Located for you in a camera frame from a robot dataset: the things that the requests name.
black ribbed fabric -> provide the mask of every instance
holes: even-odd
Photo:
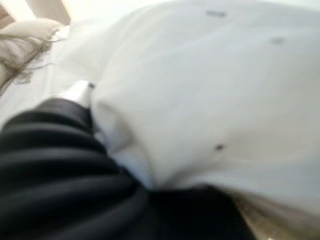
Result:
[[[107,157],[90,112],[55,99],[0,134],[1,240],[253,240],[216,190],[148,193]]]

blonde hair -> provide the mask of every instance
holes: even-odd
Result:
[[[34,70],[28,69],[29,64],[51,49],[51,38],[61,27],[56,21],[37,19],[16,22],[1,30],[0,96],[15,79],[28,82]]]

dark spot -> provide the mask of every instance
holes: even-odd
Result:
[[[95,88],[95,85],[94,85],[93,83],[89,83],[89,88],[94,89],[94,88]]]
[[[282,45],[286,42],[286,39],[284,37],[275,37],[271,40],[271,43],[274,45]]]
[[[227,16],[227,13],[224,11],[213,11],[213,10],[208,10],[206,11],[206,15],[209,17],[215,17],[215,18],[225,18]]]
[[[225,145],[223,145],[223,144],[219,144],[219,145],[217,145],[216,147],[215,147],[215,150],[216,151],[222,151],[222,150],[224,150],[225,149]]]

black cloth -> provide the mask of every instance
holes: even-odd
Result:
[[[147,192],[107,157],[90,112],[50,100],[0,135],[1,240],[254,240],[215,189]]]

hair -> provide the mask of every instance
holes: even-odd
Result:
[[[51,41],[41,38],[0,34],[0,96],[17,76],[25,83],[32,74],[28,65],[51,46]]]

